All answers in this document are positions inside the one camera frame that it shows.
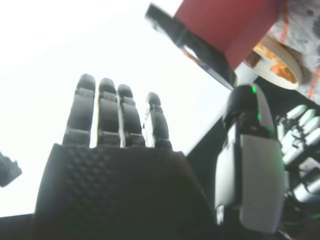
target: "plate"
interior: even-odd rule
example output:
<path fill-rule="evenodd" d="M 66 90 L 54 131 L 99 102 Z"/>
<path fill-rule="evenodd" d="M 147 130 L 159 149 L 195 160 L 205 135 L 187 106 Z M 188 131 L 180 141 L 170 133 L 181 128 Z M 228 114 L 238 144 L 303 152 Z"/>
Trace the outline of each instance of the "plate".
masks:
<path fill-rule="evenodd" d="M 274 60 L 268 59 L 263 54 L 256 52 L 261 56 L 261 60 L 258 64 L 251 68 L 255 71 L 258 75 L 260 75 L 265 80 L 273 83 L 281 88 L 294 90 L 298 88 L 299 83 L 302 81 L 302 70 L 299 66 L 297 60 L 283 47 L 280 43 L 276 42 L 272 38 L 268 36 L 264 36 L 263 39 L 260 41 L 260 44 L 263 45 L 265 48 L 270 50 L 274 53 L 279 59 L 281 59 L 293 73 L 296 83 L 292 83 L 286 80 L 283 77 L 277 76 L 270 68 L 277 63 Z"/>

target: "red container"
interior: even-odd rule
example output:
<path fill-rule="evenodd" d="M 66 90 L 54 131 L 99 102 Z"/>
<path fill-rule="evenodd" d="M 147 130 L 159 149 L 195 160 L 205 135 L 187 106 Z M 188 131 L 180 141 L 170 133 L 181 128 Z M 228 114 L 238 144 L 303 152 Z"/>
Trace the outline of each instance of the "red container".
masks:
<path fill-rule="evenodd" d="M 174 18 L 235 69 L 276 22 L 279 0 L 184 0 Z"/>

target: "cloth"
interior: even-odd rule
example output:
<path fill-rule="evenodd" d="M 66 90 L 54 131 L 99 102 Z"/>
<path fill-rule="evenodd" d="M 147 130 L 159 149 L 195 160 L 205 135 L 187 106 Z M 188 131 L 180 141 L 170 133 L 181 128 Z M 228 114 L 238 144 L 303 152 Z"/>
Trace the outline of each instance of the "cloth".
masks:
<path fill-rule="evenodd" d="M 303 81 L 297 91 L 320 105 L 320 1 L 282 0 L 267 34 L 288 46 L 300 64 Z"/>

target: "orange stripe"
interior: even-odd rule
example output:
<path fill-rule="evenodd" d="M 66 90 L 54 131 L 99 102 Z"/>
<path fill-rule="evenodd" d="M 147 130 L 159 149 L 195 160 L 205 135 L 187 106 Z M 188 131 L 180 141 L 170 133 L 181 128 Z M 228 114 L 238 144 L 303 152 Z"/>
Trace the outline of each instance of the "orange stripe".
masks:
<path fill-rule="evenodd" d="M 280 42 L 284 44 L 286 41 L 288 26 L 289 26 L 288 0 L 282 0 L 282 15 L 283 15 L 283 31 L 281 34 Z"/>
<path fill-rule="evenodd" d="M 310 88 L 309 88 L 308 95 L 307 95 L 308 99 L 311 99 L 311 97 L 313 96 L 313 94 L 315 92 L 315 87 L 316 87 L 316 84 L 317 84 L 319 78 L 320 78 L 320 65 L 316 68 L 314 75 L 313 75 L 313 78 L 311 80 Z"/>

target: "orange food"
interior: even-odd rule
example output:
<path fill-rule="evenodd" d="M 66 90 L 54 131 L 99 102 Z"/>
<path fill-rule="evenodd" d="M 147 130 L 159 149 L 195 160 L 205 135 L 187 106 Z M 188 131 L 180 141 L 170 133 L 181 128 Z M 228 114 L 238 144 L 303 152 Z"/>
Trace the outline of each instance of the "orange food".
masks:
<path fill-rule="evenodd" d="M 265 46 L 263 46 L 261 43 L 258 43 L 254 49 L 255 52 L 264 55 L 266 58 L 276 62 L 277 64 L 272 66 L 270 70 L 274 72 L 277 76 L 284 78 L 291 83 L 295 84 L 297 82 L 295 76 L 291 72 L 291 70 L 288 68 L 288 66 L 272 51 L 267 49 Z"/>

